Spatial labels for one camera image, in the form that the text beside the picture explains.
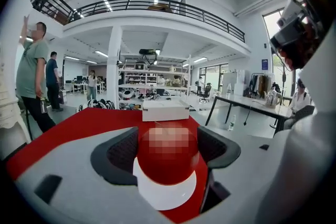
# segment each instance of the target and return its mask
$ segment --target poster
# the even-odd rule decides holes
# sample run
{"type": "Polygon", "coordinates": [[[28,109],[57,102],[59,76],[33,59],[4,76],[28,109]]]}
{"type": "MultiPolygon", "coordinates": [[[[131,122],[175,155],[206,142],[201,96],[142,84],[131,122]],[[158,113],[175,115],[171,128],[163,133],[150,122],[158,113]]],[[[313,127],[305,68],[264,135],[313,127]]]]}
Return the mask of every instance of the poster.
{"type": "Polygon", "coordinates": [[[268,59],[262,59],[261,60],[261,69],[262,70],[268,70],[268,59]]]}

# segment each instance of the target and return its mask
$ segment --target red mat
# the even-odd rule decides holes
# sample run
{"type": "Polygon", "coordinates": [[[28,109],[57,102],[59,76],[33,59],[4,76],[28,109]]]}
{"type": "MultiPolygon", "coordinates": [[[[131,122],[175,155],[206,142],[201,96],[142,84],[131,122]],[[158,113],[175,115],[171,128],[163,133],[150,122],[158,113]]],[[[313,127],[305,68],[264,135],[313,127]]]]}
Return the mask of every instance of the red mat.
{"type": "MultiPolygon", "coordinates": [[[[197,139],[199,124],[193,118],[174,122],[188,128],[197,139]]],[[[7,171],[10,177],[16,180],[27,168],[61,144],[134,126],[139,128],[140,138],[149,128],[155,127],[155,123],[142,122],[142,111],[84,109],[62,121],[16,153],[6,163],[7,171]]],[[[177,208],[161,211],[175,223],[190,220],[200,214],[199,209],[207,179],[207,166],[201,156],[195,172],[196,188],[191,198],[177,208]]]]}

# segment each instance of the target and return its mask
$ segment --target green t-shirt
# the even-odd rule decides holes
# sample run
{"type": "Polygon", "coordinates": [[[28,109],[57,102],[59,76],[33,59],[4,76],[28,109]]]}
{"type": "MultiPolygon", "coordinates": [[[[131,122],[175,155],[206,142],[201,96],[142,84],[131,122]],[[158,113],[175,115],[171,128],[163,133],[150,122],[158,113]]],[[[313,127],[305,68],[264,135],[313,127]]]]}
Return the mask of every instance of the green t-shirt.
{"type": "MultiPolygon", "coordinates": [[[[35,43],[25,41],[24,52],[22,54],[19,67],[16,74],[17,94],[21,97],[36,98],[35,76],[37,59],[43,58],[47,61],[49,47],[44,40],[38,40],[35,43]]],[[[41,90],[43,96],[47,95],[46,80],[43,77],[41,81],[41,90]]]]}

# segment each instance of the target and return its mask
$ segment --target black railing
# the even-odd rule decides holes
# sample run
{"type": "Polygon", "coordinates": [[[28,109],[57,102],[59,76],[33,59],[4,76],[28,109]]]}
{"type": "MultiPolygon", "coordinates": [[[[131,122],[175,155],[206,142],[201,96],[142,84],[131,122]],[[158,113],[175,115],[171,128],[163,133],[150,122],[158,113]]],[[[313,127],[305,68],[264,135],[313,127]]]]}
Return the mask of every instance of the black railing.
{"type": "Polygon", "coordinates": [[[33,8],[65,25],[73,9],[63,0],[30,0],[33,8]]]}
{"type": "Polygon", "coordinates": [[[74,10],[68,21],[72,22],[91,15],[118,10],[153,10],[186,16],[217,27],[245,42],[245,33],[226,20],[203,9],[174,0],[99,1],[74,10]]]}

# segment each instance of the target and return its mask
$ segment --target red ball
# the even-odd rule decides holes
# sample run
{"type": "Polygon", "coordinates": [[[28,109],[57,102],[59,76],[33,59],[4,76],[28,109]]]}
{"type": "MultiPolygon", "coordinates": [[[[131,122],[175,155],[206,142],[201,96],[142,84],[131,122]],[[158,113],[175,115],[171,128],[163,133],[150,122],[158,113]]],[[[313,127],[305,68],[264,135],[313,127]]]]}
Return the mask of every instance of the red ball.
{"type": "Polygon", "coordinates": [[[195,136],[176,123],[149,129],[138,143],[138,162],[143,172],[162,185],[185,181],[198,163],[195,136]]]}

